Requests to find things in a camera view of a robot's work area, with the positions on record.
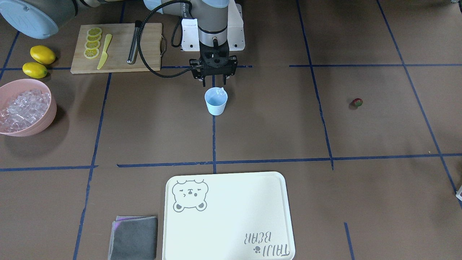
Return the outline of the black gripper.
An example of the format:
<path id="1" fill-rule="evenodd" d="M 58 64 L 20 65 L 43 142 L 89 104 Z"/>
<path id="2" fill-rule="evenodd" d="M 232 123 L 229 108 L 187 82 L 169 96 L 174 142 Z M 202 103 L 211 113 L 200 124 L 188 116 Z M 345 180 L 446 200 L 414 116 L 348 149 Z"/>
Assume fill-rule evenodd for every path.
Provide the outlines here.
<path id="1" fill-rule="evenodd" d="M 199 59 L 190 59 L 190 68 L 193 77 L 201 80 L 203 87 L 206 87 L 207 76 L 223 76 L 225 86 L 230 76 L 236 74 L 238 59 L 236 55 L 230 56 L 228 43 L 224 43 L 218 47 L 210 47 L 200 43 L 199 52 Z"/>

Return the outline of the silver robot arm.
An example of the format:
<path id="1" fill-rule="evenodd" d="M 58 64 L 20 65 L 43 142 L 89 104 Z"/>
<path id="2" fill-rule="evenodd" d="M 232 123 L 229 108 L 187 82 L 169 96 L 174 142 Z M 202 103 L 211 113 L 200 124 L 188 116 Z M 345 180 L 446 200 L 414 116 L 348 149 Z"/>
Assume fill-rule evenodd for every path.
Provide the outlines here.
<path id="1" fill-rule="evenodd" d="M 19 32 L 35 39 L 47 39 L 71 21 L 81 10 L 98 7 L 105 0 L 2 0 L 1 16 Z M 236 72 L 238 60 L 230 55 L 227 29 L 228 0 L 145 0 L 150 10 L 135 35 L 141 42 L 148 20 L 155 14 L 178 16 L 179 21 L 196 20 L 200 58 L 189 61 L 185 72 L 205 81 L 207 76 L 221 75 L 223 84 Z"/>

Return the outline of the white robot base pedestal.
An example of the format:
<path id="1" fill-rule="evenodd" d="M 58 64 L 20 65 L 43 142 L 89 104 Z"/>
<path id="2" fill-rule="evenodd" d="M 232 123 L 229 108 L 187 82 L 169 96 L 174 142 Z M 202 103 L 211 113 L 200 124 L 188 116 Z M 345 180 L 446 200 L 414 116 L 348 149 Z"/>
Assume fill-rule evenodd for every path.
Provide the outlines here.
<path id="1" fill-rule="evenodd" d="M 228 6 L 227 40 L 231 52 L 242 51 L 245 48 L 244 20 L 241 5 L 230 0 Z M 199 28 L 197 19 L 184 19 L 182 21 L 183 38 L 180 50 L 185 52 L 198 52 Z"/>

